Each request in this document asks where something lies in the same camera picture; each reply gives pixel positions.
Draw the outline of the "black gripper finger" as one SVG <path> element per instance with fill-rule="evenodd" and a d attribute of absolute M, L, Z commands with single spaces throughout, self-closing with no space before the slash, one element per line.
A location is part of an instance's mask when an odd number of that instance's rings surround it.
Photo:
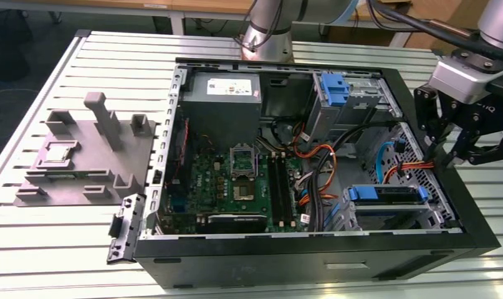
<path fill-rule="evenodd" d="M 475 143 L 479 137 L 477 131 L 460 131 L 453 147 L 443 159 L 445 168 L 463 162 L 479 165 L 503 160 L 503 138 L 493 146 L 476 146 Z"/>
<path fill-rule="evenodd" d="M 424 132 L 423 142 L 427 145 L 423 160 L 433 159 L 435 152 L 441 148 L 447 137 L 447 122 L 437 115 L 437 91 L 428 85 L 413 90 L 413 105 L 417 129 Z"/>

